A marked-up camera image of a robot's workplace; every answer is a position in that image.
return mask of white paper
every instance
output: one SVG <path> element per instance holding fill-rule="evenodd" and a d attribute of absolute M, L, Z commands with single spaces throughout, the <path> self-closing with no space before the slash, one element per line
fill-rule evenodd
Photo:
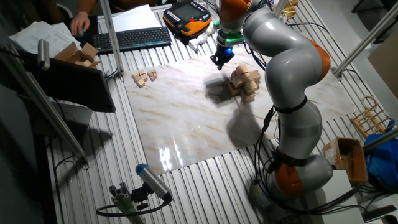
<path fill-rule="evenodd" d="M 72 36 L 72 33 L 68 29 L 67 25 L 65 25 L 63 22 L 61 22 L 61 23 L 52 25 L 52 27 L 56 31 L 58 31 L 59 33 L 63 34 L 64 36 L 69 37 L 70 39 L 72 39 L 74 41 L 74 43 L 76 43 L 77 49 L 81 50 L 80 42 L 77 41 L 74 36 Z"/>
<path fill-rule="evenodd" d="M 116 32 L 161 26 L 147 4 L 113 17 L 113 25 Z"/>
<path fill-rule="evenodd" d="M 50 57 L 56 56 L 72 42 L 75 42 L 76 46 L 80 45 L 80 42 L 74 37 L 63 34 L 58 30 L 59 27 L 54 29 L 46 22 L 34 22 L 9 38 L 32 54 L 37 54 L 37 44 L 39 40 L 43 39 L 49 43 Z"/>
<path fill-rule="evenodd" d="M 67 28 L 67 25 L 65 25 L 63 22 L 58 23 L 58 24 L 54 24 L 52 25 L 52 27 L 60 32 L 63 35 L 69 36 L 69 37 L 73 37 L 72 33 L 69 31 L 69 29 Z"/>

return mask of keyboard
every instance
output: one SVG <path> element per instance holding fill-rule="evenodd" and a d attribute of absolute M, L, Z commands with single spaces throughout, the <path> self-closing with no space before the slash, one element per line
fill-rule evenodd
<path fill-rule="evenodd" d="M 137 30 L 117 32 L 119 49 L 121 52 L 127 50 L 148 49 L 153 47 L 164 47 L 171 44 L 169 31 L 166 27 L 153 27 Z M 112 45 L 108 34 L 94 34 L 93 47 L 99 54 L 112 53 Z"/>

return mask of stack of wooden blocks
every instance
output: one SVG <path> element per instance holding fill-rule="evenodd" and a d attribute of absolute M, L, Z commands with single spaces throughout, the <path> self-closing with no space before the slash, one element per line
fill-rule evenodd
<path fill-rule="evenodd" d="M 148 72 L 148 76 L 149 76 L 149 78 L 150 78 L 150 80 L 153 82 L 153 81 L 155 81 L 155 79 L 157 79 L 157 72 L 156 72 L 156 70 L 151 70 L 151 71 L 149 71 Z"/>
<path fill-rule="evenodd" d="M 145 82 L 148 81 L 148 76 L 151 81 L 154 81 L 157 78 L 157 72 L 156 70 L 151 70 L 148 72 L 148 75 L 145 74 L 145 70 L 141 69 L 138 71 L 133 71 L 131 73 L 131 78 L 134 79 L 134 82 L 137 84 L 139 88 L 142 88 L 145 86 Z"/>
<path fill-rule="evenodd" d="M 245 65 L 236 67 L 232 72 L 228 89 L 232 96 L 240 95 L 244 103 L 254 101 L 256 90 L 259 89 L 261 74 L 258 70 L 249 72 Z"/>

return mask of white marble surface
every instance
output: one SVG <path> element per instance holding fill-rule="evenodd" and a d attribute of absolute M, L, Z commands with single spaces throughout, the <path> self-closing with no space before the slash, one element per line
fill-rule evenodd
<path fill-rule="evenodd" d="M 124 77 L 127 95 L 144 146 L 147 163 L 162 174 L 256 143 L 265 115 L 272 106 L 264 72 L 242 48 L 218 71 L 210 56 L 154 67 L 158 79 L 140 89 Z M 256 100 L 242 104 L 226 84 L 238 65 L 262 73 Z M 331 72 L 307 88 L 323 121 L 354 112 L 354 104 Z M 266 132 L 274 138 L 273 119 Z"/>

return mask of robotic arm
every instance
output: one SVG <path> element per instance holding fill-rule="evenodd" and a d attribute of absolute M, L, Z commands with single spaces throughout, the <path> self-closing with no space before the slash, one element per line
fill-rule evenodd
<path fill-rule="evenodd" d="M 323 156 L 311 155 L 322 133 L 322 117 L 304 94 L 325 77 L 330 58 L 259 5 L 259 0 L 221 0 L 217 52 L 211 59 L 221 70 L 233 57 L 232 46 L 244 39 L 253 50 L 272 57 L 265 79 L 279 113 L 280 144 L 266 184 L 272 195 L 286 201 L 319 189 L 333 176 Z"/>

